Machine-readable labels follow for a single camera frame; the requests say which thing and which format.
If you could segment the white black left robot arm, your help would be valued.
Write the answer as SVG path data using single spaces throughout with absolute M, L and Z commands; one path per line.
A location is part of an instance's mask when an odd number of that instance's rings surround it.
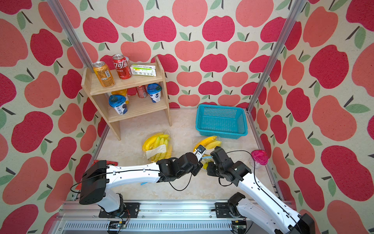
M 79 204 L 96 204 L 109 217 L 121 217 L 126 210 L 123 196 L 113 188 L 140 182 L 171 183 L 187 174 L 196 176 L 203 166 L 202 156 L 202 152 L 195 150 L 179 158 L 129 167 L 108 165 L 100 160 L 83 174 Z

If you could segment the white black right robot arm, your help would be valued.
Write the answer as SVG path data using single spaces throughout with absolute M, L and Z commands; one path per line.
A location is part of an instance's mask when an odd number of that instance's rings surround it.
M 315 234 L 314 220 L 308 214 L 300 215 L 267 189 L 243 162 L 233 162 L 221 147 L 210 155 L 214 162 L 207 166 L 207 174 L 224 178 L 248 194 L 258 205 L 245 195 L 236 193 L 229 200 L 234 210 L 249 218 L 269 234 Z

